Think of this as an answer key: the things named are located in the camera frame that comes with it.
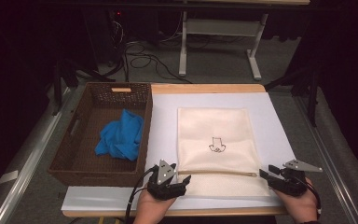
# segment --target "white cloth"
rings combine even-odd
[[[178,109],[178,180],[191,175],[186,195],[269,196],[260,168],[245,108]]]

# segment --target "basket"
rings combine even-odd
[[[87,83],[48,172],[67,186],[134,187],[145,172],[152,107],[150,84]],[[96,156],[100,131],[123,109],[144,118],[138,159]]]

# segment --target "human hand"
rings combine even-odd
[[[308,178],[306,178],[306,180],[308,183],[312,184]],[[274,192],[284,202],[287,212],[293,218],[295,223],[316,221],[318,219],[317,199],[309,189],[299,197],[284,194],[276,189],[274,189]]]
[[[134,224],[157,224],[165,216],[176,198],[167,201],[155,199],[146,189],[142,190],[136,206]]]

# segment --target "crumpled blue fabric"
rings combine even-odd
[[[113,158],[135,161],[138,158],[144,119],[123,109],[120,120],[109,122],[100,132],[95,148],[97,156],[110,154]]]

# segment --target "person's left hand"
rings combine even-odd
[[[157,224],[165,216],[176,198],[167,201],[155,199],[147,189],[142,190],[136,206],[136,217],[134,224]]]

